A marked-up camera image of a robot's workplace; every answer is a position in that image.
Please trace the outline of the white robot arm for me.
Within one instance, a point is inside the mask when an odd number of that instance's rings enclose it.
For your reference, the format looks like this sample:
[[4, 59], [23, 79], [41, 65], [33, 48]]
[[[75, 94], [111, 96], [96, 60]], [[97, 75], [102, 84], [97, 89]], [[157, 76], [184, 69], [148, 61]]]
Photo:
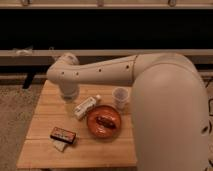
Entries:
[[81, 65], [64, 54], [47, 79], [65, 100], [81, 84], [129, 86], [137, 171], [207, 171], [209, 106], [194, 64], [177, 53], [139, 54]]

